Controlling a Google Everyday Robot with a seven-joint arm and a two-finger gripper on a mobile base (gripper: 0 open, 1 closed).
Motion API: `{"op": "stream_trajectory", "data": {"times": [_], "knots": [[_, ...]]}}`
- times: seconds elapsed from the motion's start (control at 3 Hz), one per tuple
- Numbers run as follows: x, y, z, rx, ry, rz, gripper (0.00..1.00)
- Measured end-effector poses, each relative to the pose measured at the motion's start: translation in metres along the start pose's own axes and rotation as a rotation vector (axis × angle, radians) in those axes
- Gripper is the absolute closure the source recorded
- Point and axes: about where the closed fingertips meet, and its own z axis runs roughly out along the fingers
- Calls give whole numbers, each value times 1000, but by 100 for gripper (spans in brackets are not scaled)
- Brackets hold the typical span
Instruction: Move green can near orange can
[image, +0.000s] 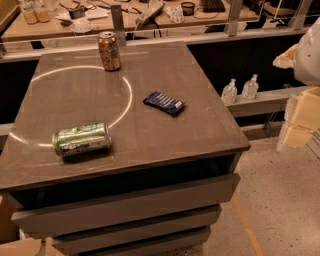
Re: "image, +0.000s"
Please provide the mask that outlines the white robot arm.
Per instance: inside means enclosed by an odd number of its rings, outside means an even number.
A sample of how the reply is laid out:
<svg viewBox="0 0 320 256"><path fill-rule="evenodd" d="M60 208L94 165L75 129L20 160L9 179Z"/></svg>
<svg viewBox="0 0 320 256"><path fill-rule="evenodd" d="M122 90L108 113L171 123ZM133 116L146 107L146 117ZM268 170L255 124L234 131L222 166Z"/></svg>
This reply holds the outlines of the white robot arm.
<svg viewBox="0 0 320 256"><path fill-rule="evenodd" d="M296 80L307 86L320 85L320 18L308 29L300 41L277 56L273 65L292 68Z"/></svg>

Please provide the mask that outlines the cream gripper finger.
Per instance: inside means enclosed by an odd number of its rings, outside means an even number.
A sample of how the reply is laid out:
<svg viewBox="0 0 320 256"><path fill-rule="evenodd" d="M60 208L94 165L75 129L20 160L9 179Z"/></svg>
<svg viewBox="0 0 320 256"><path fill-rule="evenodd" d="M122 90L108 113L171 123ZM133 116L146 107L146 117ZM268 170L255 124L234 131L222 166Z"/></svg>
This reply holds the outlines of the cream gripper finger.
<svg viewBox="0 0 320 256"><path fill-rule="evenodd" d="M295 65L296 51L297 51L297 44L291 46L284 53L277 56L273 61L273 65L275 67L282 68L282 69L293 68Z"/></svg>

